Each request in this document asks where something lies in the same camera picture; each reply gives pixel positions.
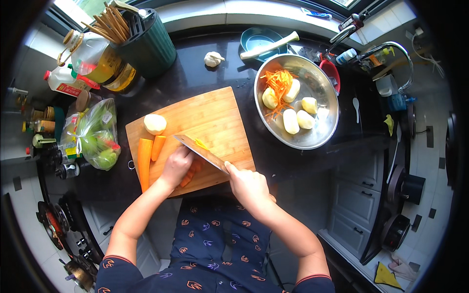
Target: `person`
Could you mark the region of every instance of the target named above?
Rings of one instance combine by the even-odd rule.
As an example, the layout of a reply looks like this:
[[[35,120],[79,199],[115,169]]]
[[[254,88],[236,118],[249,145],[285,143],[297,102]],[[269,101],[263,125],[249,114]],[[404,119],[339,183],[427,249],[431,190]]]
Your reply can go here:
[[[293,293],[332,293],[321,243],[311,230],[269,196],[265,176],[225,162],[234,197],[184,198],[174,232],[171,263],[143,278],[136,267],[137,240],[158,206],[180,184],[196,156],[180,146],[161,176],[114,225],[99,265],[95,292],[285,293],[263,273],[271,232],[298,257]]]

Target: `red basket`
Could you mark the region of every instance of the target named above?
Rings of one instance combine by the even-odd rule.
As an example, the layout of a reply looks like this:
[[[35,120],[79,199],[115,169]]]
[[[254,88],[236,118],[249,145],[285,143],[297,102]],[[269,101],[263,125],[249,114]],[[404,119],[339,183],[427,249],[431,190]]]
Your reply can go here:
[[[327,76],[335,78],[337,84],[334,88],[337,92],[340,92],[340,76],[335,65],[329,60],[324,59],[321,61],[321,64],[319,64],[319,68],[321,68]]]

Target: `black countertop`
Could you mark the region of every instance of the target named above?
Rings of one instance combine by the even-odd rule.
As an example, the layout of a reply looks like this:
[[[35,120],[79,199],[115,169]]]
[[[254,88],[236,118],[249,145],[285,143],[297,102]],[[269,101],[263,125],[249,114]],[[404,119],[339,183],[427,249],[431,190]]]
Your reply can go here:
[[[108,172],[93,168],[83,159],[78,160],[81,171],[73,180],[79,200],[137,198],[141,189],[135,170],[128,168],[132,156],[125,126],[160,108],[227,86],[233,88],[256,169],[266,176],[269,184],[332,168],[358,151],[371,152],[388,147],[387,127],[382,122],[385,110],[371,78],[359,68],[339,68],[339,124],[328,143],[315,150],[296,150],[277,140],[262,123],[254,103],[254,79],[261,63],[256,60],[243,62],[239,58],[241,33],[248,27],[232,27],[230,32],[227,28],[229,26],[209,27],[173,34],[171,37],[178,55],[171,68],[161,77],[152,80],[139,77],[131,89],[122,94],[100,90],[99,94],[104,98],[115,98],[122,152],[116,165]],[[276,31],[282,35],[289,33],[282,33],[279,29]],[[299,35],[301,41],[293,45],[319,48],[323,41],[307,33],[299,32]],[[226,61],[215,69],[206,67],[203,58],[210,51],[219,52]],[[356,124],[352,105],[355,96],[360,101],[360,124]],[[229,184],[218,184],[187,195],[220,191],[229,191]]]

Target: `chrome faucet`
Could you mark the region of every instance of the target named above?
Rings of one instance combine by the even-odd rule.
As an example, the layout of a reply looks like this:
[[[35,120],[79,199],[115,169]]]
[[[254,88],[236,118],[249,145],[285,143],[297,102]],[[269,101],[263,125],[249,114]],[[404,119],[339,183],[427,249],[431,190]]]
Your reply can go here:
[[[374,47],[373,49],[371,49],[371,50],[369,50],[369,51],[367,51],[363,54],[357,55],[356,57],[354,57],[349,62],[350,63],[359,62],[361,64],[363,59],[365,59],[367,57],[370,57],[375,52],[379,52],[379,51],[381,51],[381,50],[383,50],[384,48],[387,48],[387,47],[396,47],[399,50],[401,50],[404,53],[404,55],[406,56],[407,62],[409,63],[409,67],[410,67],[409,79],[407,80],[407,82],[405,84],[403,84],[400,88],[397,89],[398,93],[402,94],[404,92],[404,90],[408,89],[412,85],[412,82],[414,81],[414,63],[412,63],[412,60],[410,59],[410,56],[407,53],[406,49],[403,46],[401,46],[400,44],[398,44],[396,42],[384,42],[384,43]]]
[[[325,57],[331,61],[331,51],[335,47],[337,47],[338,44],[340,44],[345,38],[349,37],[353,32],[355,31],[355,26],[349,25],[345,29],[341,30],[337,35],[335,35],[333,38],[329,40],[329,42],[332,44],[329,49],[326,49],[325,51]]]

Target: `green utensil holder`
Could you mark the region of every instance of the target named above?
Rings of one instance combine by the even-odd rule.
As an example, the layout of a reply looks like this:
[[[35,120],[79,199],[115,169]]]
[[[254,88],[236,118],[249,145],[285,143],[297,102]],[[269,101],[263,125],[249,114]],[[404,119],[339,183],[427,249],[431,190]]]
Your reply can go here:
[[[126,11],[122,17],[129,22],[130,38],[111,47],[144,78],[153,78],[168,70],[176,60],[176,48],[158,13],[146,9],[148,15]]]

